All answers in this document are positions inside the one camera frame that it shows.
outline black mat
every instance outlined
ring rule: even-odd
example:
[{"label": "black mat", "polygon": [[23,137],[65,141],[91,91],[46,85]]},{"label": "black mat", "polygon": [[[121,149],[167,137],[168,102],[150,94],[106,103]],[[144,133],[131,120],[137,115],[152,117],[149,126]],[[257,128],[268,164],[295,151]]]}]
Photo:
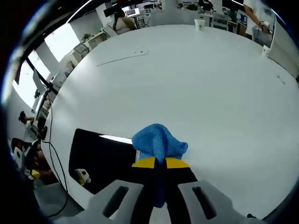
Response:
[{"label": "black mat", "polygon": [[77,129],[71,146],[69,161],[70,176],[78,182],[76,169],[85,169],[91,178],[82,187],[92,194],[98,193],[130,170],[135,162],[136,150],[131,144],[100,137],[94,133]]}]

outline window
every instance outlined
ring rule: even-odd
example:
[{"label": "window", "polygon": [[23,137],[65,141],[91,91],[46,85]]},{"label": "window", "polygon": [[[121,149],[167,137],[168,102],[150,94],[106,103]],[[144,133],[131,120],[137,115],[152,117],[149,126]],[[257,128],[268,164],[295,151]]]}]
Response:
[{"label": "window", "polygon": [[80,43],[69,23],[47,36],[45,42],[58,62]]},{"label": "window", "polygon": [[30,55],[28,56],[29,60],[33,64],[33,66],[36,68],[36,70],[44,77],[44,79],[47,79],[50,72],[47,69],[47,67],[44,65],[44,63],[39,58],[38,54],[35,50],[33,50]]},{"label": "window", "polygon": [[15,81],[13,86],[24,102],[32,108],[35,101],[34,94],[36,92],[36,84],[33,81],[33,70],[26,61],[23,62],[20,71],[19,84]]}]

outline blue cloth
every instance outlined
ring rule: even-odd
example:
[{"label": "blue cloth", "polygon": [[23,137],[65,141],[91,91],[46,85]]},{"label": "blue cloth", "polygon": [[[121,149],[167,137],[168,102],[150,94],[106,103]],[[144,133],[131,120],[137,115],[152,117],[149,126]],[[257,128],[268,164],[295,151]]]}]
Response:
[{"label": "blue cloth", "polygon": [[161,164],[165,157],[181,159],[188,148],[186,142],[178,141],[161,124],[152,124],[132,137],[135,149],[142,152],[139,159],[154,156]]}]

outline cup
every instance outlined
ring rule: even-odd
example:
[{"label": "cup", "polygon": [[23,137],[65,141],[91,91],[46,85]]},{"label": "cup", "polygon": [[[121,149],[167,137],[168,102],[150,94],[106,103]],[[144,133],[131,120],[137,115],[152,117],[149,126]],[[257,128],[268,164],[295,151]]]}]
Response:
[{"label": "cup", "polygon": [[197,30],[202,30],[203,29],[203,27],[205,26],[205,20],[198,20],[198,19],[195,19],[194,20],[194,22],[195,22],[195,28],[197,29]]},{"label": "cup", "polygon": [[268,48],[266,45],[264,45],[262,55],[266,56],[266,57],[269,57],[269,53],[270,53],[270,48]]}]

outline round table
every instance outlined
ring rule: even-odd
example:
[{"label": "round table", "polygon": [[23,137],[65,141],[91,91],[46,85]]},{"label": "round table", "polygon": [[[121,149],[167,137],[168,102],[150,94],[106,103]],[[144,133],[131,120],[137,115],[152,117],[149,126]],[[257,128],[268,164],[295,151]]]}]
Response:
[{"label": "round table", "polygon": [[[261,53],[240,35],[191,25],[143,28],[99,44],[52,105],[51,142],[69,194],[83,208],[92,197],[68,173],[77,128],[131,138],[161,123],[189,144],[182,160],[198,179],[230,197],[243,215],[268,215],[298,179],[299,90]],[[52,167],[48,145],[42,148]]]}]

